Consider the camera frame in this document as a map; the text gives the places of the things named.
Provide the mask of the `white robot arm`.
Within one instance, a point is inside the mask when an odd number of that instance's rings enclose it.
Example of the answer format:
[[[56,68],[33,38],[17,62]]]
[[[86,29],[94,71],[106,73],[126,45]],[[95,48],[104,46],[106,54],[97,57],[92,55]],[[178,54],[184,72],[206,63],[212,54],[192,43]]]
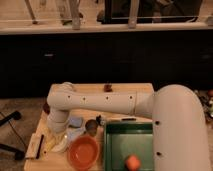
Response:
[[[185,86],[167,85],[152,93],[83,93],[65,82],[49,92],[47,103],[47,125],[54,133],[66,129],[73,109],[144,117],[152,121],[155,171],[212,171],[204,111]]]

